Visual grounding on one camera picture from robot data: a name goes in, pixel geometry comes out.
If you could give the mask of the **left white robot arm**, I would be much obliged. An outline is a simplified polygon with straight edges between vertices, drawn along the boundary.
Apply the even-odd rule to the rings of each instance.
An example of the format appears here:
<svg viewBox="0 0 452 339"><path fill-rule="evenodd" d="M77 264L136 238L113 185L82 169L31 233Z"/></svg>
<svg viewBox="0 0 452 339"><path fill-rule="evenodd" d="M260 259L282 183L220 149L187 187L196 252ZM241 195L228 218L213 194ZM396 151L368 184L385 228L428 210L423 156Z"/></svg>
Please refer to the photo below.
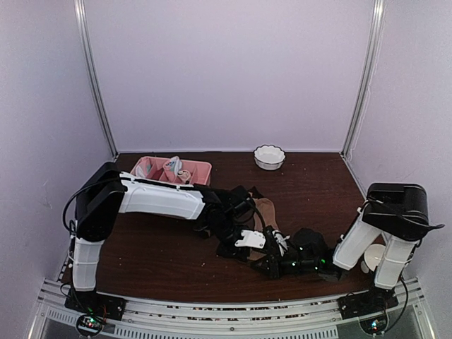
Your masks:
<svg viewBox="0 0 452 339"><path fill-rule="evenodd" d="M70 297L87 314L102 306L96 292L97 265L102 245L111 235L119 214L146 213L197 220L220 242L223 256L247 258L249 248L261 237L238 222L254 207L248 191L232 191L202 184L173 184L121 172L113 162L104 163L68 200L74 204L72 220L62 218L71 237Z"/></svg>

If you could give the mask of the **tan ribbed sock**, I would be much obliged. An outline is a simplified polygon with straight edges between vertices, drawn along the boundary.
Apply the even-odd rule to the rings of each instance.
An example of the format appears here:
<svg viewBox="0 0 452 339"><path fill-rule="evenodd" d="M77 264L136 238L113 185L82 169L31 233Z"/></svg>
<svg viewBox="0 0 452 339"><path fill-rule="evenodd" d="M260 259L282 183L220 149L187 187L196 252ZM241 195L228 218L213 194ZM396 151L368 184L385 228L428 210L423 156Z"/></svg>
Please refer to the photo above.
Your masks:
<svg viewBox="0 0 452 339"><path fill-rule="evenodd" d="M253 198L253 201L255 203L257 210L262 215L266 226L270 225L274 230L280 230L276 222L275 206L273 202L268 198ZM253 219L254 225L252 226L252 229L255 231L262 231L263 230L262 222L256 213L254 214ZM264 257L264 254L252 249L248 256L248 260L256 261L262 257Z"/></svg>

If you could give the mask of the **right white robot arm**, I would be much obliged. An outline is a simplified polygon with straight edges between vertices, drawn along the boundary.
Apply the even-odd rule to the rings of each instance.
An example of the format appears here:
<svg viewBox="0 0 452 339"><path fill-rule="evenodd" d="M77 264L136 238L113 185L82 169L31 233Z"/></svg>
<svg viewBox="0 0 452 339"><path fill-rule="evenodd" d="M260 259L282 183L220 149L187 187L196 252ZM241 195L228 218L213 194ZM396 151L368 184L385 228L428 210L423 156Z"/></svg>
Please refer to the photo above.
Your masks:
<svg viewBox="0 0 452 339"><path fill-rule="evenodd" d="M357 265L378 237L387 234L369 291L340 300L345 309L360 303L367 311L375 312L391 303L400 275L423 238L442 228L444 225L429 221L427 192L422 186L373 183L351 226L333 249L321 233L309 228L291 237L271 226L261 231L245 230L241 243L263 252L252 267L270 278L314 272L326 281L338 281Z"/></svg>

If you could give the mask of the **brown argyle patterned sock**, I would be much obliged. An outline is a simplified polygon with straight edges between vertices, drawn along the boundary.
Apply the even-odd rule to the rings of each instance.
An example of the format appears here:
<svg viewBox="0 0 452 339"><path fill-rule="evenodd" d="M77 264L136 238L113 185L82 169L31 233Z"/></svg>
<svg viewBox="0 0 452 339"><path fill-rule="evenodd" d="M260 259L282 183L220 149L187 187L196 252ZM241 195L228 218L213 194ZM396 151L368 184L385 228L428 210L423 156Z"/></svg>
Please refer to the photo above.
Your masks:
<svg viewBox="0 0 452 339"><path fill-rule="evenodd" d="M217 223L212 220L197 220L193 231L202 239L209 239L216 236Z"/></svg>

